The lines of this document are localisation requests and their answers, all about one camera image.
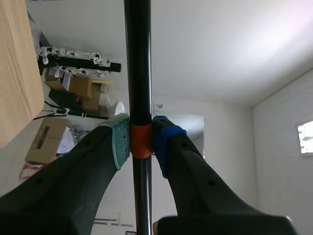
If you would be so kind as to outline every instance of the wooden plank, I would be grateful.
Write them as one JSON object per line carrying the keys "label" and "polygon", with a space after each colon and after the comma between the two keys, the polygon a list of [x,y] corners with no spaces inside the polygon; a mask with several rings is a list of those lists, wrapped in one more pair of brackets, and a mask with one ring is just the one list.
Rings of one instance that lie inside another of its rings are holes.
{"label": "wooden plank", "polygon": [[25,0],[0,0],[0,83],[2,148],[44,106]]}

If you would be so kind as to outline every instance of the white ceiling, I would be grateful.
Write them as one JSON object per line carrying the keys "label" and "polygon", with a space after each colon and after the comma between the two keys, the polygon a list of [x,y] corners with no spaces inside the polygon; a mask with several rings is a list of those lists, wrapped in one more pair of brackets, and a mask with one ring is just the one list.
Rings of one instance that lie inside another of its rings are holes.
{"label": "white ceiling", "polygon": [[[123,0],[28,2],[53,46],[121,63]],[[253,105],[313,68],[312,0],[152,0],[153,92]]]}

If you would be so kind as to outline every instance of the brown cardboard box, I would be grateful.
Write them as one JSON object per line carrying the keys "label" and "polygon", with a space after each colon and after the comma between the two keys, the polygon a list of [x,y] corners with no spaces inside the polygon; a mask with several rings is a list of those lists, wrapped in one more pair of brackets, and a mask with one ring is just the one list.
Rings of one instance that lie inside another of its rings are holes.
{"label": "brown cardboard box", "polygon": [[54,77],[54,70],[53,69],[48,69],[46,74],[45,74],[45,83],[54,90],[57,91],[64,91],[66,92],[67,90],[64,88],[62,83],[59,81],[58,78]]}
{"label": "brown cardboard box", "polygon": [[88,114],[95,114],[100,115],[100,107],[99,107],[99,100],[100,100],[100,86],[93,85],[91,89],[91,99],[83,99],[84,108],[83,110]]}
{"label": "brown cardboard box", "polygon": [[54,161],[67,126],[70,126],[70,123],[66,119],[44,118],[25,161],[40,164],[49,164]]}
{"label": "brown cardboard box", "polygon": [[45,83],[51,89],[54,89],[54,90],[57,90],[57,91],[67,92],[67,90],[64,88],[64,86],[62,85],[62,83],[58,79],[53,80],[53,81],[45,81]]}
{"label": "brown cardboard box", "polygon": [[89,77],[72,77],[68,92],[74,93],[82,99],[91,99],[92,82]]}

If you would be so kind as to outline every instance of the bright window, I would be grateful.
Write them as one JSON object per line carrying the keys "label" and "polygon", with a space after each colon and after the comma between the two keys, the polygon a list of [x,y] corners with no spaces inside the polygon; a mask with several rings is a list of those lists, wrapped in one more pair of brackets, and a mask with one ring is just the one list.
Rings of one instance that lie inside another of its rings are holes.
{"label": "bright window", "polygon": [[301,153],[313,153],[313,121],[298,126]]}

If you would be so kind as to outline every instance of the black pole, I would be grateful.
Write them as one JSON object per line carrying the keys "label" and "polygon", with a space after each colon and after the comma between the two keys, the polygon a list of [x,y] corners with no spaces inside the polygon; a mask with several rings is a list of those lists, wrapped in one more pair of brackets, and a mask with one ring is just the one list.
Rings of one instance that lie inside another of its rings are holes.
{"label": "black pole", "polygon": [[[151,123],[150,0],[124,0],[130,124]],[[133,154],[138,235],[151,235],[151,156]]]}

